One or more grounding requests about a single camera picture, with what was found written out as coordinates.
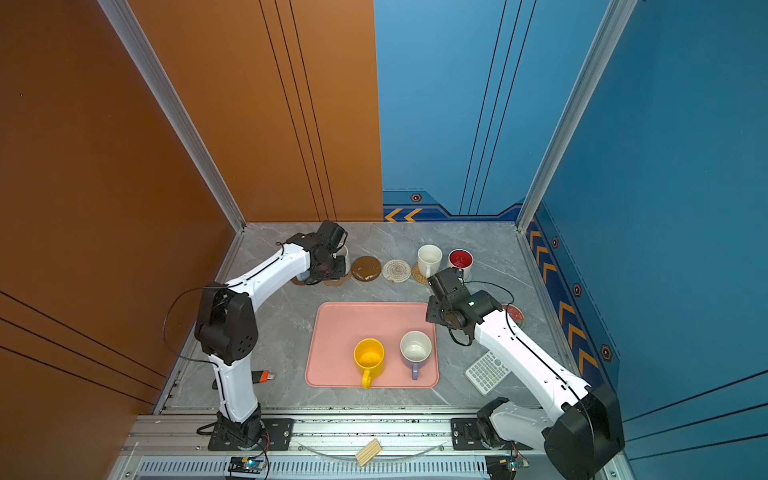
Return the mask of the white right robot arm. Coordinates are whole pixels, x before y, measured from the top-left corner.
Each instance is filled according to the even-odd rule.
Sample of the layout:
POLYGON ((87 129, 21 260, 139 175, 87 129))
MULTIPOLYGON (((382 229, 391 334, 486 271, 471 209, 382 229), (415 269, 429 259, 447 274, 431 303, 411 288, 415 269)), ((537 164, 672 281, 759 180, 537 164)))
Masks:
POLYGON ((591 479, 625 447, 618 397, 591 386, 555 361, 485 291, 432 295, 426 320, 461 330, 501 361, 539 403, 521 407, 498 397, 477 412, 481 441, 522 443, 545 453, 566 479, 591 479))

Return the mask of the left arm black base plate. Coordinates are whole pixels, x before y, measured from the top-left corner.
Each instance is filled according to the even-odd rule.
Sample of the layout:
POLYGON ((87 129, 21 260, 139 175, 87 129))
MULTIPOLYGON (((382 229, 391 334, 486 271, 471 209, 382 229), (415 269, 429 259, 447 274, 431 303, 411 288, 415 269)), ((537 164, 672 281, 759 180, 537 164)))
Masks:
POLYGON ((243 433, 238 428, 218 421, 208 443, 210 451, 257 451, 268 453, 287 451, 294 429, 291 418, 266 418, 253 425, 254 432, 243 433))

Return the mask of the paw shaped cork coaster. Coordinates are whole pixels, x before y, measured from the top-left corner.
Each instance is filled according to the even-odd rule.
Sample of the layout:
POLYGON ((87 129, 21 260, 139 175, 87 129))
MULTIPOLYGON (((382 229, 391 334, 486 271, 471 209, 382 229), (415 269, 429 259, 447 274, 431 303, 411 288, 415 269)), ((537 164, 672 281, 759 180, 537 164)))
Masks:
POLYGON ((352 278, 351 272, 339 279, 324 280, 323 284, 326 286, 339 287, 352 278))

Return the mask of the tan rattan coaster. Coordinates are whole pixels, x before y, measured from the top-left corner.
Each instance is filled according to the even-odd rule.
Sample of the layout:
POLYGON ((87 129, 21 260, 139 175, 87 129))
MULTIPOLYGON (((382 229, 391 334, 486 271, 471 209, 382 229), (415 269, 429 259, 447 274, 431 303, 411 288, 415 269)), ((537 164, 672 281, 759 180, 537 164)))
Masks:
POLYGON ((418 283, 420 283, 420 284, 422 284, 422 285, 427 285, 427 284, 428 284, 428 280, 427 280, 427 278, 426 278, 426 277, 425 277, 425 276, 424 276, 424 275, 421 273, 421 271, 420 271, 420 269, 419 269, 419 265, 418 265, 418 264, 414 264, 414 265, 412 266, 412 268, 411 268, 411 274, 412 274, 412 277, 413 277, 413 279, 414 279, 415 281, 417 281, 418 283))

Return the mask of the cream multicolour woven coaster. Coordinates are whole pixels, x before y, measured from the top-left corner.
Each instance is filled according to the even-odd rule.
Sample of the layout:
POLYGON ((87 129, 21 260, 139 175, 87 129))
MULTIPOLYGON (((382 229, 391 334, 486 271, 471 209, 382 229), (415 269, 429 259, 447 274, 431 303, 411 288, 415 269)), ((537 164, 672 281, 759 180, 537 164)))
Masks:
POLYGON ((411 277, 411 266, 404 260, 393 259, 383 265, 382 275, 391 283, 403 283, 411 277))

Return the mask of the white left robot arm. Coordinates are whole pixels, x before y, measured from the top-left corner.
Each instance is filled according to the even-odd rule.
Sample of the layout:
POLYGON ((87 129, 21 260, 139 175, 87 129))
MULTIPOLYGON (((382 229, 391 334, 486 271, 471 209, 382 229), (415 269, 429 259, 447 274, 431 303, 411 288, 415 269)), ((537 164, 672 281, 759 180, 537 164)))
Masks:
POLYGON ((301 236, 278 252, 224 284, 203 288, 195 338, 212 364, 219 408, 214 434, 247 449, 261 440, 265 428, 253 389, 251 356, 259 339, 256 312, 277 290, 304 274, 309 285, 346 275, 342 245, 312 243, 301 236))

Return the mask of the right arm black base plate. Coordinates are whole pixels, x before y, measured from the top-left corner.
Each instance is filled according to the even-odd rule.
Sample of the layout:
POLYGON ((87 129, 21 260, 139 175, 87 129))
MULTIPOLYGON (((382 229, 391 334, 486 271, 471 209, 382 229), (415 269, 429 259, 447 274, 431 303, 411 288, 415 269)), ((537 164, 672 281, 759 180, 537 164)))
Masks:
POLYGON ((458 417, 450 420, 454 450, 494 450, 500 443, 487 420, 458 417))

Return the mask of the chipped brown wooden coaster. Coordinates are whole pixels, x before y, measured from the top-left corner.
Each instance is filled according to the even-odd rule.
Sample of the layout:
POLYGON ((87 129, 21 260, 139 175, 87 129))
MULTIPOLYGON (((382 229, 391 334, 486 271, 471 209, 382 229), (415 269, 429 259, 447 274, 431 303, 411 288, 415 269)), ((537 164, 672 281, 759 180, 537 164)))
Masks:
POLYGON ((359 257, 351 265, 352 276, 360 282, 371 282, 377 279, 381 272, 381 262, 373 256, 359 257))

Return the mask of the white mug red inside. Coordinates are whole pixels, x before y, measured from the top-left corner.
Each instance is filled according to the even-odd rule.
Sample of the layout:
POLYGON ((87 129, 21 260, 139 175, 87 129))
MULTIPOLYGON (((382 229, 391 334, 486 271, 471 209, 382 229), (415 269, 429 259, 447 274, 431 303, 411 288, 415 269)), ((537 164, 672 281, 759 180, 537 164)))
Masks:
POLYGON ((447 267, 456 268, 464 281, 470 281, 475 264, 473 255, 465 249, 455 249, 448 254, 447 267))

